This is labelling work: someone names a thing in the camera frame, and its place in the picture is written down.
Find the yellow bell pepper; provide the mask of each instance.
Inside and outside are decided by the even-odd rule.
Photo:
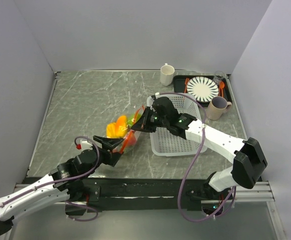
[[[120,116],[115,124],[115,135],[117,138],[123,138],[128,132],[128,118],[125,115]]]
[[[116,138],[116,123],[111,122],[106,126],[106,137],[110,139]]]

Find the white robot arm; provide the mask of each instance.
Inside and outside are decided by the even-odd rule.
[[[253,138],[247,141],[220,132],[203,124],[199,119],[178,113],[167,97],[155,99],[152,108],[147,107],[132,130],[153,133],[158,127],[166,128],[175,136],[202,142],[224,156],[232,166],[212,173],[201,189],[194,192],[196,198],[210,200],[219,197],[221,192],[233,186],[252,189],[261,173],[267,167],[263,151]],[[82,179],[93,174],[101,163],[115,166],[121,154],[112,152],[123,139],[110,139],[94,136],[102,148],[88,142],[81,154],[57,166],[37,182],[20,191],[0,197],[0,235],[9,231],[14,222],[49,205],[66,200],[76,201],[83,193]]]

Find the gray wall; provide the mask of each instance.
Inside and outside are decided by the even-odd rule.
[[[53,75],[13,0],[0,0],[0,196],[26,175]]]
[[[272,1],[231,81],[244,126],[267,157],[264,177],[291,240],[291,1]]]
[[[14,0],[54,71],[232,73],[271,0]]]

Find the plastic basket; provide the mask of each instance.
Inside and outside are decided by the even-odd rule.
[[[201,120],[199,107],[190,99],[174,94],[166,94],[164,97],[168,97],[171,100],[179,113],[187,113]],[[150,107],[153,102],[154,100],[149,96],[146,100],[146,105]],[[200,145],[198,142],[174,136],[163,127],[158,127],[156,132],[150,133],[150,140],[153,153],[157,156],[166,157],[195,155]],[[206,150],[207,147],[204,146],[201,152],[203,153]]]

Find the striped plate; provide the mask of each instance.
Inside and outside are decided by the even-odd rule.
[[[204,76],[191,78],[186,85],[186,90],[201,103],[208,103],[219,95],[219,88],[216,83]]]

